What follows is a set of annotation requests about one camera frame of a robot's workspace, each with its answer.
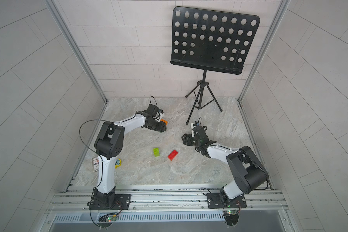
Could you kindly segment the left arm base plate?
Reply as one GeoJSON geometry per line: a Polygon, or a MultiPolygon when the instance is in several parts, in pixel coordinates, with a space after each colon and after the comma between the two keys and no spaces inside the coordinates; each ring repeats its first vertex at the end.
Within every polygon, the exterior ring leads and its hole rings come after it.
{"type": "Polygon", "coordinates": [[[102,194],[93,196],[87,203],[89,210],[127,210],[130,205],[131,194],[102,194]]]}

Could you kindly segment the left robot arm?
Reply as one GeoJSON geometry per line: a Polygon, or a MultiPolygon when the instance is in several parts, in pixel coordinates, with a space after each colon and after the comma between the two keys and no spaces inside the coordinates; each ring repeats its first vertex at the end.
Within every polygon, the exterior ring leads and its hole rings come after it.
{"type": "Polygon", "coordinates": [[[146,128],[164,132],[166,125],[162,118],[164,112],[156,105],[150,104],[147,110],[138,111],[134,116],[118,122],[103,123],[94,147],[99,156],[100,183],[93,191],[93,196],[104,203],[114,200],[116,191],[115,166],[118,155],[123,149],[125,134],[137,128],[146,128]]]}

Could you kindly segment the lime lego brick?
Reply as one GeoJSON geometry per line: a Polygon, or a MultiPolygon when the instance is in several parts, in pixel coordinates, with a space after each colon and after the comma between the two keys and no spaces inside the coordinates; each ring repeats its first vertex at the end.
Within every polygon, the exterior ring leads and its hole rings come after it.
{"type": "Polygon", "coordinates": [[[153,148],[153,154],[154,154],[155,157],[159,157],[160,156],[159,148],[153,148]]]}

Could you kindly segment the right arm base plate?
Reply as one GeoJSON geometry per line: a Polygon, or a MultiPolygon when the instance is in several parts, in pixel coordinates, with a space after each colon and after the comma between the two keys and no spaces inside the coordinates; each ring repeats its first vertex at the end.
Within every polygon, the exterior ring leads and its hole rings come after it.
{"type": "Polygon", "coordinates": [[[207,204],[209,209],[222,209],[222,208],[247,208],[247,203],[243,194],[229,199],[225,193],[220,192],[207,192],[207,204]]]}

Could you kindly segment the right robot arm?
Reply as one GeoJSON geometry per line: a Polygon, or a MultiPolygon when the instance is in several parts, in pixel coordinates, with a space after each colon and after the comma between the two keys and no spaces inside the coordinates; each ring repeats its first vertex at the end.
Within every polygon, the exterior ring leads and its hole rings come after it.
{"type": "Polygon", "coordinates": [[[197,124],[192,126],[191,130],[191,133],[181,136],[184,145],[195,147],[201,155],[229,165],[233,180],[219,191],[224,203],[242,194],[249,194],[268,181],[269,176],[265,167],[250,147],[229,148],[210,140],[206,134],[206,126],[197,124]]]}

